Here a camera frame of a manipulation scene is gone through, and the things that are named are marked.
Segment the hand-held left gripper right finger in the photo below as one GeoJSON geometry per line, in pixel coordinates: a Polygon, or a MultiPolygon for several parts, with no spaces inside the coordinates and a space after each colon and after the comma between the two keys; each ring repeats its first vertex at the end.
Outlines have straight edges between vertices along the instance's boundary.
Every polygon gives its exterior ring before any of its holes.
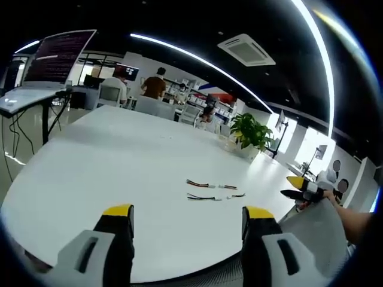
{"type": "Polygon", "coordinates": [[[265,209],[242,208],[244,286],[326,286],[312,252],[265,209]]]}

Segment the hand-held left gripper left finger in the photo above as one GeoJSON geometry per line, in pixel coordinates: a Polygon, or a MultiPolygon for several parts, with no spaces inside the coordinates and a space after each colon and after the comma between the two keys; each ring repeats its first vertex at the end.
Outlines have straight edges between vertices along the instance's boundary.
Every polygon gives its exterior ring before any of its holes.
{"type": "Polygon", "coordinates": [[[58,253],[44,276],[46,286],[130,286],[135,249],[134,205],[105,210],[92,230],[84,230],[58,253]]]}

